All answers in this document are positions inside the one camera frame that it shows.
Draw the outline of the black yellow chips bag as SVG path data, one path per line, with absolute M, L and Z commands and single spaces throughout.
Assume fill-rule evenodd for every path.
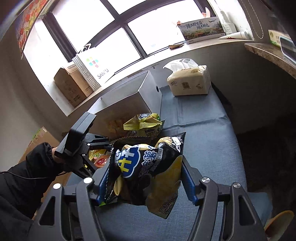
M 168 218 L 178 197 L 185 133 L 160 138 L 120 138 L 113 143 L 104 202 L 146 206 Z

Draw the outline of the yellow green chips bag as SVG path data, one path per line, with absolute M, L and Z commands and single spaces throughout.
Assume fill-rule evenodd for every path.
M 123 129 L 131 137 L 149 137 L 155 139 L 163 129 L 165 120 L 161 120 L 157 113 L 137 114 L 126 123 Z

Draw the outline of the orange snack pack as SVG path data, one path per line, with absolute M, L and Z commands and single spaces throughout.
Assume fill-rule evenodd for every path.
M 110 157 L 110 152 L 106 149 L 89 151 L 89 160 L 97 167 L 103 168 Z

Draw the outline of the blue grey table cloth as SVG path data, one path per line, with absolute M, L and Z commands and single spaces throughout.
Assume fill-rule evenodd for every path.
M 181 185 L 167 219 L 142 206 L 109 204 L 78 209 L 84 240 L 266 240 L 260 218 L 245 192 L 239 145 L 214 90 L 207 95 L 175 97 L 163 87 L 162 135 L 185 132 L 184 156 L 201 173 L 200 205 Z

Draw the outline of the person left black sleeve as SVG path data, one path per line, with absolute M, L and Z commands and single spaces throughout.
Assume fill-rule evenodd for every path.
M 43 194 L 63 171 L 52 150 L 49 143 L 41 143 L 1 174 L 1 240 L 27 240 Z

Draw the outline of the white cardboard storage box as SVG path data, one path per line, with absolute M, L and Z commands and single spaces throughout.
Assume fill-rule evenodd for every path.
M 152 74 L 144 71 L 99 97 L 88 110 L 96 115 L 90 132 L 109 137 L 124 137 L 123 124 L 142 113 L 161 112 L 162 93 Z

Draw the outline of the white SANFU shopping bag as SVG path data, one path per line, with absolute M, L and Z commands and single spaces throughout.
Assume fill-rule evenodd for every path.
M 72 58 L 73 63 L 93 91 L 100 89 L 114 75 L 114 72 L 99 59 L 99 51 L 86 44 Z

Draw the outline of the tissue paper pack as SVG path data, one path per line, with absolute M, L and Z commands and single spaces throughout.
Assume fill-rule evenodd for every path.
M 170 61 L 163 68 L 172 72 L 166 81 L 174 96 L 208 94 L 211 79 L 206 65 L 184 58 Z

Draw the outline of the small wrapper on sill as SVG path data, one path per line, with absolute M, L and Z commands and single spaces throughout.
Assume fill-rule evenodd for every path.
M 180 47 L 184 46 L 184 43 L 180 43 L 180 44 L 173 44 L 173 45 L 169 45 L 169 49 L 170 50 L 174 50 L 174 49 L 178 49 Z

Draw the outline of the printed tissue box on sill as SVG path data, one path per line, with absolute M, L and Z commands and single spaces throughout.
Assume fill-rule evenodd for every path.
M 225 36 L 218 17 L 204 18 L 178 24 L 187 44 Z

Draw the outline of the marble side shelf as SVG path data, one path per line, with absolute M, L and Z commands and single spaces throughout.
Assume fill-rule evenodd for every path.
M 294 79 L 296 78 L 295 63 L 285 57 L 280 48 L 266 43 L 245 43 L 244 45 L 249 52 L 272 62 Z

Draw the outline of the white tube on sill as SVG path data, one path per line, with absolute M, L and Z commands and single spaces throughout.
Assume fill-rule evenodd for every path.
M 240 40 L 250 40 L 251 38 L 249 37 L 248 33 L 245 31 L 240 31 L 236 33 L 232 33 L 229 35 L 225 35 L 220 37 L 219 39 L 240 39 Z

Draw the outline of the green white small box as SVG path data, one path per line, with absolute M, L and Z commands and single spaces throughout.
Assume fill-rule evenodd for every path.
M 269 34 L 271 44 L 279 48 L 281 47 L 280 36 L 290 38 L 289 35 L 276 30 L 268 30 L 268 34 Z

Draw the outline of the black window frame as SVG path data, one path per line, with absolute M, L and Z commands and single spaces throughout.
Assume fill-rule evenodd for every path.
M 215 13 L 208 1 L 54 1 L 42 22 L 66 60 L 127 34 L 134 61 L 184 42 L 177 22 Z

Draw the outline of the floral wall poster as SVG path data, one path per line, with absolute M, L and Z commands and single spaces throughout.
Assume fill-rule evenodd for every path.
M 16 22 L 16 40 L 21 57 L 23 57 L 23 51 L 26 42 L 29 38 L 29 34 L 34 27 L 36 20 L 43 13 L 49 1 L 35 0 L 31 1 L 24 11 L 17 17 Z

